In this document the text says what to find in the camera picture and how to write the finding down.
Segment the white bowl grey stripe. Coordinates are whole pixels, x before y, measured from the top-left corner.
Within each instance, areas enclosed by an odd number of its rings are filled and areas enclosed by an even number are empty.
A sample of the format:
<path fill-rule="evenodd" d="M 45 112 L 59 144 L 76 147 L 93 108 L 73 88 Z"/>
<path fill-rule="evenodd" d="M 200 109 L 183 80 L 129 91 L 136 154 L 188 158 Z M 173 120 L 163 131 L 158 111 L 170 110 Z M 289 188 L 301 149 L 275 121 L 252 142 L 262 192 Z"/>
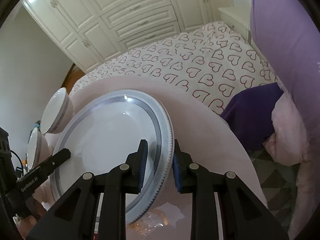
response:
<path fill-rule="evenodd" d="M 41 118 L 40 131 L 42 134 L 61 133 L 73 117 L 73 103 L 67 89 L 58 89 L 46 105 Z"/>

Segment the grey rimmed white plate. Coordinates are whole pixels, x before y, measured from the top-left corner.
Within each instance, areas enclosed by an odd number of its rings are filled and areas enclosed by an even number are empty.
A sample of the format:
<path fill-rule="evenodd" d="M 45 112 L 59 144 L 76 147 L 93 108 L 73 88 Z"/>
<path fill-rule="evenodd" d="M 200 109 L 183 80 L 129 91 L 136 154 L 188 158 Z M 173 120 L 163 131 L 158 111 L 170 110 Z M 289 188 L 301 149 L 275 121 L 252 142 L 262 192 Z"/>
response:
<path fill-rule="evenodd" d="M 138 195 L 127 194 L 126 224 L 142 217 L 156 199 L 172 166 L 174 135 L 164 106 L 137 90 L 116 90 L 98 97 L 72 118 L 54 148 L 70 150 L 71 157 L 50 176 L 54 200 L 58 200 L 85 172 L 110 172 L 125 163 L 148 142 L 144 184 Z"/>

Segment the white bowl red pattern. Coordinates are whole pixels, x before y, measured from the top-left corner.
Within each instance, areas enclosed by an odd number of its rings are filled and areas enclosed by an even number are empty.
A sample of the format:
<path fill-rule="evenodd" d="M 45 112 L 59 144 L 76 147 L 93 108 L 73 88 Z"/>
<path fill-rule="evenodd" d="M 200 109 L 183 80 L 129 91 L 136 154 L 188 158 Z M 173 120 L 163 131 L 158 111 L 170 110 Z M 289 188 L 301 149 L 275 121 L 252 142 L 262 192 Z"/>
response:
<path fill-rule="evenodd" d="M 41 162 L 49 158 L 53 153 L 52 147 L 48 146 L 45 136 L 35 127 L 30 135 L 27 146 L 27 165 L 31 170 Z"/>

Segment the pale pink blanket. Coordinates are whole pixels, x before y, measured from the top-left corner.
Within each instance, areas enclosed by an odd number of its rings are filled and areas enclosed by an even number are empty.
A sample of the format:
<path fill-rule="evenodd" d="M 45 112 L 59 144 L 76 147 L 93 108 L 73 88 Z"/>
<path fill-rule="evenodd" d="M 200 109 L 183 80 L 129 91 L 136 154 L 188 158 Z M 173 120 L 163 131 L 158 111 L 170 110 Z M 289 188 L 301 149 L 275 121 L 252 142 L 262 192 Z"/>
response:
<path fill-rule="evenodd" d="M 315 198 L 315 161 L 302 117 L 288 91 L 284 91 L 276 102 L 271 120 L 274 133 L 264 142 L 267 152 L 276 163 L 300 165 L 296 179 L 296 204 L 288 231 L 289 239 L 295 239 L 318 205 Z"/>

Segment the pink cartoon round tablecloth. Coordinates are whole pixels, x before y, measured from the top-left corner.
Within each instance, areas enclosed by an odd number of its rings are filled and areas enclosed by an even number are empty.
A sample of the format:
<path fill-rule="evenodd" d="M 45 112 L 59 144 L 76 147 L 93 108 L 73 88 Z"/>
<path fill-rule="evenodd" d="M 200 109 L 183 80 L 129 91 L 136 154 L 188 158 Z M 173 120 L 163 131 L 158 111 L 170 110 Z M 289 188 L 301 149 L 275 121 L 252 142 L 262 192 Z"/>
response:
<path fill-rule="evenodd" d="M 72 94 L 75 115 L 93 100 L 116 90 L 137 90 L 158 99 L 171 120 L 174 143 L 178 142 L 182 152 L 210 172 L 234 172 L 266 206 L 257 174 L 242 144 L 217 114 L 180 88 L 139 76 L 101 79 Z M 191 239 L 191 214 L 192 195 L 178 192 L 171 166 L 146 213 L 126 224 L 125 239 Z"/>

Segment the dark purple cloth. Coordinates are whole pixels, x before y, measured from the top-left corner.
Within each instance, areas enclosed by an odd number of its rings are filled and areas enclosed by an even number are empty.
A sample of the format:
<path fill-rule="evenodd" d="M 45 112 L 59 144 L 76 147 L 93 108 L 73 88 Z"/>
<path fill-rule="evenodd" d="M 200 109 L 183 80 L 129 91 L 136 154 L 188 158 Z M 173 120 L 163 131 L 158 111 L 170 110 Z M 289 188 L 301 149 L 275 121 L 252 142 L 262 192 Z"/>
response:
<path fill-rule="evenodd" d="M 272 111 L 282 94 L 277 83 L 249 88 L 233 96 L 220 114 L 245 150 L 260 150 L 274 133 Z"/>

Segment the heart pattern bed sheet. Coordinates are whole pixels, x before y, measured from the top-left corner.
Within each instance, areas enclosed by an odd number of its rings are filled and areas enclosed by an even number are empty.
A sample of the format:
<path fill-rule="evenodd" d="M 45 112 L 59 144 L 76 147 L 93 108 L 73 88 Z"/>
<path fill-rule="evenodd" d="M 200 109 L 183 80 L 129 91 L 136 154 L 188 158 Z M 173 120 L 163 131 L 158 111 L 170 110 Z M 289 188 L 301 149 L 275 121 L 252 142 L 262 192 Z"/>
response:
<path fill-rule="evenodd" d="M 261 54 L 227 24 L 217 21 L 130 49 L 80 78 L 71 93 L 94 81 L 128 75 L 171 84 L 216 114 L 242 90 L 277 81 Z"/>

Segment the cream wardrobe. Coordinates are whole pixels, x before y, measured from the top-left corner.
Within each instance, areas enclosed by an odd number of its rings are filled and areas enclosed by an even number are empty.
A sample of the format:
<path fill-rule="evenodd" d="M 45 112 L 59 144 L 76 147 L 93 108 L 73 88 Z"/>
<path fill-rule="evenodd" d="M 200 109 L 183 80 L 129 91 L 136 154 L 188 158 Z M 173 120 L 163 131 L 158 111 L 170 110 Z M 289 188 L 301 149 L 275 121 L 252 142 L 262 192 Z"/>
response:
<path fill-rule="evenodd" d="M 220 20 L 233 0 L 21 0 L 54 43 L 83 71 L 131 48 Z"/>

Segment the purple floral quilt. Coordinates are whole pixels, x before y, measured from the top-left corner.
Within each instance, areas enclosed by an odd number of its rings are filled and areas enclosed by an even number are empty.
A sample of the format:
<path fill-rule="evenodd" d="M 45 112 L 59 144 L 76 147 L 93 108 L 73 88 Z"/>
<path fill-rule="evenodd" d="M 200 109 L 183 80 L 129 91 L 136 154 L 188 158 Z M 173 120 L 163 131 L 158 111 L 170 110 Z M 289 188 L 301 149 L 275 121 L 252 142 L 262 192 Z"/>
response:
<path fill-rule="evenodd" d="M 298 0 L 252 0 L 255 44 L 305 120 L 319 119 L 319 31 Z"/>

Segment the cream nightstand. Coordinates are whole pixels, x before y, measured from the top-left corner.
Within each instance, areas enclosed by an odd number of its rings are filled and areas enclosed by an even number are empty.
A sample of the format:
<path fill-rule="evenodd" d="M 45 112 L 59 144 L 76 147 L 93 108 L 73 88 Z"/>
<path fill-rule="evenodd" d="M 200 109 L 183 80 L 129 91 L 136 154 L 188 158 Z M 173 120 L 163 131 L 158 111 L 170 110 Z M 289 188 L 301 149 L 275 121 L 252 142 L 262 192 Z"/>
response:
<path fill-rule="evenodd" d="M 221 20 L 225 22 L 233 31 L 240 34 L 244 40 L 251 43 L 250 33 L 250 7 L 223 7 L 218 8 Z"/>

